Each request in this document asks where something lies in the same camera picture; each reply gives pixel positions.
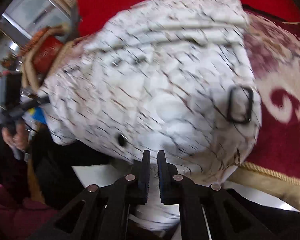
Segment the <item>person's left hand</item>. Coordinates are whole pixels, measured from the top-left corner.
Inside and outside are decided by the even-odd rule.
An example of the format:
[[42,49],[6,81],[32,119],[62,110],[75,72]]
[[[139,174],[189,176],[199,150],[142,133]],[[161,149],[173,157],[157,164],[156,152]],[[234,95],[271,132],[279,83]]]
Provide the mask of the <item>person's left hand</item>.
[[6,127],[4,127],[1,132],[4,142],[6,142],[10,148],[17,148],[21,151],[25,151],[27,149],[29,133],[26,130],[24,122],[16,124],[15,135],[12,135],[10,130]]

